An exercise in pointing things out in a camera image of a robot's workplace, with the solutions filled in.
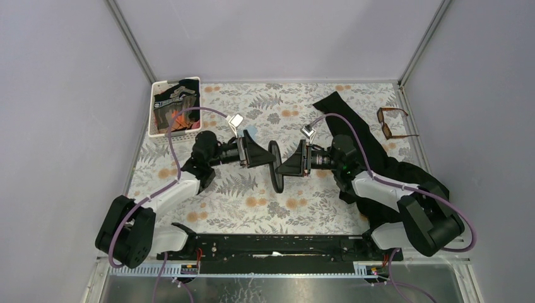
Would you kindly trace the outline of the black glasses case tan lining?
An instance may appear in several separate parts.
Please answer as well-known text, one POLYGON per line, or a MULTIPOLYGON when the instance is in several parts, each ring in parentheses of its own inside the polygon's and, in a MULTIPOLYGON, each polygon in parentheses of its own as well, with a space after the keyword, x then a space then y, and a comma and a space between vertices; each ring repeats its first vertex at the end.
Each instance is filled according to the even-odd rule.
POLYGON ((284 191, 284 177, 282 174, 279 174, 276 171, 276 169, 281 165, 282 159, 279 145, 275 140, 271 140, 268 143, 268 151, 275 157, 275 160, 269 164, 271 184, 274 192, 281 194, 284 191))

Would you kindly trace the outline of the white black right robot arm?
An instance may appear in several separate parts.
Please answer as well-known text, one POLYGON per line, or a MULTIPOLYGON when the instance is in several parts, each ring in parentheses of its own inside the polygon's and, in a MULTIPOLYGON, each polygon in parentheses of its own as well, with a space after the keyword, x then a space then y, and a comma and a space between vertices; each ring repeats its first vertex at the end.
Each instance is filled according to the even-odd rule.
POLYGON ((370 228, 362 242, 365 257, 377 260, 388 249, 412 247, 433 256, 465 231, 456 211, 441 200, 445 193, 434 182, 406 184, 369 172, 357 159, 358 149, 347 135, 337 135, 323 149, 301 140, 294 154, 273 171, 275 177, 305 177, 329 170, 339 198, 356 204, 370 228))

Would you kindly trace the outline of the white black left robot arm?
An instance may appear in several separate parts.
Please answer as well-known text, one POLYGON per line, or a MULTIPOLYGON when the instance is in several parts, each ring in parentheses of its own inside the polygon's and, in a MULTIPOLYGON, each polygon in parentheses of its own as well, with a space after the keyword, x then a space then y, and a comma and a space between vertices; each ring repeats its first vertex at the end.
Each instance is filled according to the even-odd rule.
POLYGON ((189 259, 196 250, 196 234, 181 223, 157 227, 157 220, 181 203, 202 193, 215 178, 214 167, 237 162, 241 167, 269 166, 271 177, 281 163, 278 144, 268 148, 257 144, 248 131, 227 143, 217 140, 211 131, 196 135, 190 158, 179 167, 170 184, 141 201, 120 195, 106 214, 95 239, 95 247, 106 253, 114 268, 136 268, 148 257, 173 252, 189 259))

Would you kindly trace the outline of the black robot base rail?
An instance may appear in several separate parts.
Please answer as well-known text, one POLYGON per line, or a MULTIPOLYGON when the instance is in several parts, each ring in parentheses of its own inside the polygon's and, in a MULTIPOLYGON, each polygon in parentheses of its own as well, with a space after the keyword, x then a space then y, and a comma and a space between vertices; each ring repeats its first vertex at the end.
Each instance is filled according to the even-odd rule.
POLYGON ((381 250, 361 235, 194 234, 182 249, 168 252, 171 261, 192 261, 210 273, 246 273, 272 268, 304 272, 334 271, 335 264, 371 262, 383 265, 392 250, 381 250))

